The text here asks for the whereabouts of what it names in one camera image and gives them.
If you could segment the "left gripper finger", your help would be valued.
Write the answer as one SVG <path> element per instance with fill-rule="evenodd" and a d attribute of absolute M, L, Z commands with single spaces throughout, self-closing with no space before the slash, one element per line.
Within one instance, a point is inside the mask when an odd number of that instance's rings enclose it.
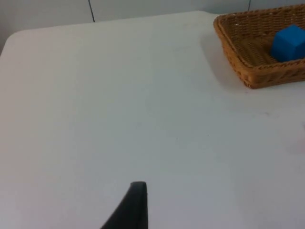
<path fill-rule="evenodd" d="M 148 195 L 144 181 L 130 184 L 125 196 L 102 229 L 148 229 Z"/>

